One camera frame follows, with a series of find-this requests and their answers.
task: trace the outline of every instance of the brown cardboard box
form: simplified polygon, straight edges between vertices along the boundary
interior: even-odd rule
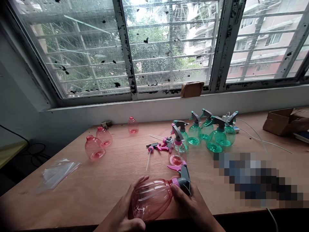
[[[204,82],[188,82],[183,84],[180,92],[181,97],[197,97],[202,93]]]
[[[263,130],[279,136],[307,131],[309,130],[309,111],[294,108],[270,111]]]

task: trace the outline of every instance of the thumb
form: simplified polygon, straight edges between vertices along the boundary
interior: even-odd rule
[[[174,197],[183,203],[185,206],[189,206],[190,198],[176,185],[171,186]]]
[[[122,223],[121,231],[144,231],[146,229],[146,225],[144,221],[140,218],[134,218],[132,220],[126,220]]]

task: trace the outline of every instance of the window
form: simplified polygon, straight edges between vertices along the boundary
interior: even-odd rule
[[[279,43],[281,40],[282,34],[272,34],[270,35],[265,43],[265,46],[271,45],[271,44],[275,44],[275,43]]]
[[[239,72],[239,67],[240,66],[231,66],[230,68],[230,74],[238,73]]]
[[[259,64],[257,66],[256,71],[264,71],[264,70],[268,70],[269,69],[269,65],[268,64]]]
[[[243,19],[241,21],[241,28],[244,28],[246,26],[250,26],[251,24],[253,24],[253,18],[249,18],[249,19]]]
[[[42,64],[37,78],[61,105],[178,96],[191,81],[203,81],[203,93],[309,83],[299,76],[309,0],[120,1],[7,1],[11,34]]]
[[[237,41],[235,48],[237,51],[246,49],[247,40]]]

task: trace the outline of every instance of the pink plastic bottle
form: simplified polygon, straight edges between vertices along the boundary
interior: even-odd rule
[[[87,136],[87,141],[85,143],[85,151],[89,159],[95,160],[102,157],[105,154],[105,150],[100,146],[101,140],[93,135]]]
[[[112,136],[103,127],[98,127],[96,137],[101,140],[101,147],[107,147],[113,142]]]
[[[130,134],[136,134],[138,132],[138,123],[133,117],[130,117],[128,121],[128,131]]]
[[[150,221],[159,217],[172,200],[171,185],[175,180],[151,179],[138,185],[132,194],[134,218]]]

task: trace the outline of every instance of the pixelated area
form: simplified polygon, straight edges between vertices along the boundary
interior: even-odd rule
[[[235,198],[245,200],[245,206],[273,207],[279,201],[280,208],[308,208],[304,188],[292,183],[290,177],[282,176],[287,174],[286,170],[274,166],[275,162],[259,160],[255,153],[214,153],[214,168],[219,169],[225,184],[230,184],[230,190],[235,191]],[[296,168],[290,163],[288,166],[292,170]]]

